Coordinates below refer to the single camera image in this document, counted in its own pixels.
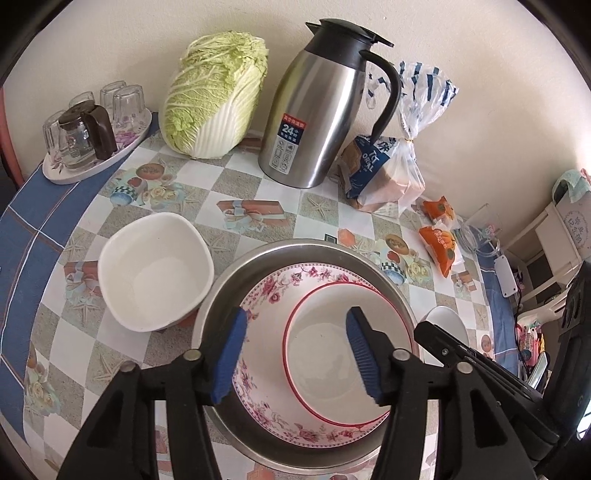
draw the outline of jug spout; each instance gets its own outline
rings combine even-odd
[[[308,27],[310,29],[310,31],[314,35],[316,35],[316,32],[318,32],[318,29],[320,28],[320,25],[318,25],[316,23],[306,22],[306,27]]]

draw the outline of plastic bag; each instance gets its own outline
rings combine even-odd
[[[456,262],[456,239],[442,222],[434,226],[424,226],[418,233],[425,242],[425,248],[433,261],[439,266],[441,274],[447,278]]]
[[[398,202],[400,214],[423,193],[425,181],[418,169],[413,140],[442,115],[458,91],[439,68],[422,63],[407,66],[401,62],[400,76],[402,95],[397,113],[404,136],[381,137],[372,145],[369,137],[358,135],[339,158],[345,196],[364,212],[391,212],[384,207]],[[370,72],[368,107],[375,106],[380,89],[389,88],[387,80]]]
[[[423,202],[423,208],[433,222],[440,220],[449,230],[460,228],[456,212],[444,196],[436,202],[426,200]]]

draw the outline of towel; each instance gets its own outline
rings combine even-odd
[[[581,170],[565,171],[552,187],[554,203],[560,201],[566,193],[565,189],[569,191],[570,203],[578,202],[585,193],[591,192],[591,179],[587,171],[584,168],[581,168]]]

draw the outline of white square bowl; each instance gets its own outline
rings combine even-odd
[[[99,285],[113,317],[135,332],[182,320],[213,283],[213,261],[197,229],[176,213],[153,213],[103,247]]]

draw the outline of orange snack package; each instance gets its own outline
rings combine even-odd
[[[429,215],[429,218],[433,222],[438,220],[449,230],[455,230],[460,228],[460,223],[457,221],[456,212],[453,211],[452,206],[446,200],[445,197],[441,197],[436,202],[423,202],[423,208],[425,213]]]
[[[424,226],[418,233],[423,238],[429,255],[439,265],[441,274],[447,278],[456,259],[456,254],[454,253],[456,239],[453,233],[445,230],[443,224],[440,222],[435,226]]]

